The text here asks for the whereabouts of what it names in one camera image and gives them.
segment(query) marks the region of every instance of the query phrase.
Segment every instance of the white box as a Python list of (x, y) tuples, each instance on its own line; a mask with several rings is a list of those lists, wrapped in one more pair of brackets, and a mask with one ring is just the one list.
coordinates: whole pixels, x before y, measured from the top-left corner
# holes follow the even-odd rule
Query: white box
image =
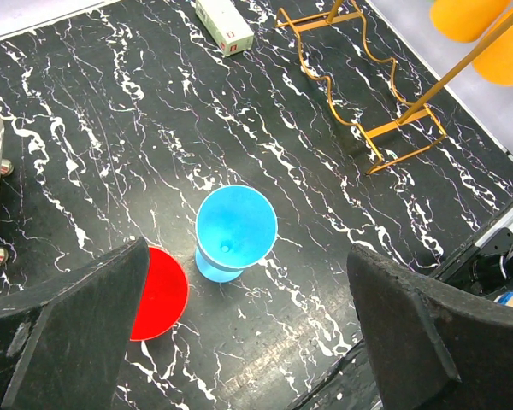
[(225, 57), (253, 45), (255, 34), (230, 0), (197, 0), (196, 14)]

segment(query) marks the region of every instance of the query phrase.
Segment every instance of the gold wire rack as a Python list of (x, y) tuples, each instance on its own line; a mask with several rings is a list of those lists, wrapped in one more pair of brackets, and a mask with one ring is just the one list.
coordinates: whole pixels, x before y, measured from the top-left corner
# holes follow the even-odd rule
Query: gold wire rack
[[(361, 9), (357, 6), (357, 3), (355, 0), (351, 0), (351, 4), (355, 8), (356, 11), (352, 13), (348, 13), (345, 15), (339, 15), (338, 10), (339, 7), (342, 5), (344, 0), (336, 0), (334, 3), (333, 8), (326, 12), (326, 13), (320, 13), (318, 15), (310, 15), (307, 17), (303, 17), (301, 19), (292, 20), (285, 9), (280, 8), (278, 10), (277, 16), (276, 16), (276, 27), (285, 27), (289, 26), (297, 36), (297, 44), (298, 44), (298, 59), (300, 60), (300, 64), (302, 65), (303, 70), (306, 72), (306, 75), (313, 79), (314, 81), (327, 81), (327, 102), (328, 105), (340, 124), (343, 124), (345, 126), (354, 126), (356, 127), (359, 132), (365, 137), (365, 140), (367, 141), (367, 144), (369, 147), (374, 151), (376, 160), (374, 161), (373, 166), (367, 171), (367, 174), (372, 174), (380, 171), (381, 169), (384, 169), (386, 167), (389, 167), (393, 164), (396, 164), (398, 162), (404, 161), (408, 158), (411, 158), (412, 156), (418, 155), (421, 152), (427, 151), (428, 149), (432, 148), (433, 146), (440, 143), (443, 139), (446, 137), (446, 131), (443, 128), (443, 126), (440, 124), (439, 119), (435, 116), (431, 108), (426, 104), (421, 104), (422, 109), (419, 109), (409, 115), (408, 117), (404, 118), (403, 116), (397, 118), (394, 121), (388, 122), (384, 124), (383, 126), (378, 126), (372, 130), (366, 131), (363, 126), (358, 122), (350, 122), (344, 120), (336, 108), (334, 107), (334, 101), (333, 101), (333, 79), (329, 75), (323, 75), (321, 77), (314, 76), (311, 71), (306, 66), (306, 63), (304, 61), (304, 52), (303, 52), (303, 44), (302, 44), (302, 32), (306, 32), (308, 30), (313, 30), (316, 28), (324, 27), (324, 26), (331, 26), (333, 24), (340, 23), (342, 21), (352, 20), (356, 18), (360, 18), (363, 22), (363, 48), (365, 52), (367, 53), (367, 56), (373, 61), (380, 64), (392, 64), (392, 69), (390, 72), (390, 88), (393, 93), (393, 95), (403, 104), (407, 107), (412, 106), (413, 102), (406, 101), (401, 94), (399, 93), (397, 86), (395, 85), (395, 73), (397, 69), (398, 62), (394, 57), (389, 57), (386, 59), (379, 59), (375, 57), (372, 52), (370, 51), (368, 41), (367, 41), (367, 19), (364, 15), (364, 13), (361, 11)], [(280, 21), (280, 17), (283, 16), (283, 18), (286, 20), (285, 22)], [(420, 120), (423, 117), (429, 116), (435, 123), (435, 125), (439, 128), (440, 137), (432, 141), (429, 145), (426, 145), (423, 148), (415, 149), (414, 151), (411, 151), (410, 153), (400, 156), (398, 158), (395, 158), (391, 161), (386, 161), (384, 159), (384, 155), (381, 154), (380, 150), (377, 148), (376, 144), (374, 143), (374, 139), (379, 137), (380, 135), (385, 134), (386, 132), (392, 131), (394, 129), (399, 128), (400, 126), (404, 126), (406, 124), (409, 124), (410, 122)]]

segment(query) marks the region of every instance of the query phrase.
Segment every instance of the cup rim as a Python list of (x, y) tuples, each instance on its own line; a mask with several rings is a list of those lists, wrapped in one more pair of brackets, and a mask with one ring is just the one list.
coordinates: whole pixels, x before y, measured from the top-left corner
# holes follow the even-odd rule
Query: cup rim
[[(254, 192), (256, 192), (259, 196), (261, 196), (264, 201), (266, 201), (266, 203), (270, 206), (270, 209), (272, 210), (272, 214), (274, 214), (274, 224), (275, 224), (275, 235), (274, 235), (274, 240), (272, 241), (272, 243), (270, 244), (268, 250), (264, 253), (263, 256), (261, 256), (260, 258), (258, 258), (256, 261), (252, 262), (252, 263), (249, 263), (247, 265), (243, 265), (243, 266), (230, 266), (230, 265), (225, 265), (224, 263), (220, 263), (219, 261), (215, 260), (214, 258), (212, 258), (208, 253), (207, 251), (203, 248), (202, 246), (202, 243), (199, 239), (199, 233), (198, 233), (198, 221), (199, 221), (199, 215), (200, 215), (200, 211), (202, 210), (203, 208), (203, 205), (205, 205), (205, 203), (207, 202), (207, 200), (209, 198), (211, 198), (213, 196), (213, 194), (215, 194), (216, 192), (218, 192), (219, 190), (225, 190), (227, 188), (230, 188), (230, 187), (241, 187), (241, 188), (246, 188), (247, 190), (252, 190)], [(216, 190), (213, 190), (211, 193), (209, 193), (205, 199), (203, 200), (202, 204), (199, 206), (199, 209), (198, 209), (198, 213), (197, 213), (197, 217), (196, 217), (196, 241), (198, 242), (198, 247), (199, 247), (199, 250), (200, 252), (202, 253), (202, 255), (208, 259), (209, 261), (212, 261), (213, 263), (215, 263), (216, 265), (218, 265), (219, 267), (225, 267), (226, 269), (239, 269), (239, 270), (244, 270), (246, 269), (247, 267), (252, 267), (253, 265), (255, 265), (256, 263), (258, 263), (264, 256), (266, 256), (267, 254), (270, 253), (270, 251), (272, 250), (272, 248), (274, 247), (275, 245), (275, 241), (277, 239), (277, 231), (278, 231), (278, 223), (277, 223), (277, 214), (275, 213), (275, 209), (274, 207), (272, 206), (272, 202), (270, 202), (270, 200), (264, 196), (264, 194), (262, 192), (260, 192), (259, 190), (256, 190), (255, 188), (253, 188), (252, 186), (249, 186), (249, 185), (242, 185), (242, 184), (228, 184), (228, 185), (224, 185)]]

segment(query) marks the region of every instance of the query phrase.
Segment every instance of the cup base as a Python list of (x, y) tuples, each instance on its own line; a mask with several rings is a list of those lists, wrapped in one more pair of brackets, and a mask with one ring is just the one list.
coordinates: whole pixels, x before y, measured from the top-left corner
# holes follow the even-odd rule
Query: cup base
[(231, 280), (236, 279), (243, 272), (243, 269), (238, 271), (222, 271), (221, 269), (210, 265), (198, 248), (196, 248), (196, 266), (200, 273), (208, 280), (219, 284), (230, 282)]

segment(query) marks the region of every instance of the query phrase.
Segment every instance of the white wall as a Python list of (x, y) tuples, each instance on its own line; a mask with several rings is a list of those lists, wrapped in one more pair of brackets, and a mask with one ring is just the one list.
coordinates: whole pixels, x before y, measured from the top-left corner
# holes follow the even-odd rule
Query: white wall
[(0, 0), (0, 38), (88, 9), (105, 0)]
[[(435, 29), (429, 18), (432, 1), (369, 2), (438, 75), (447, 73), (475, 47), (476, 43), (451, 41)], [(450, 87), (480, 123), (513, 155), (513, 87), (489, 83), (471, 66), (450, 82)]]

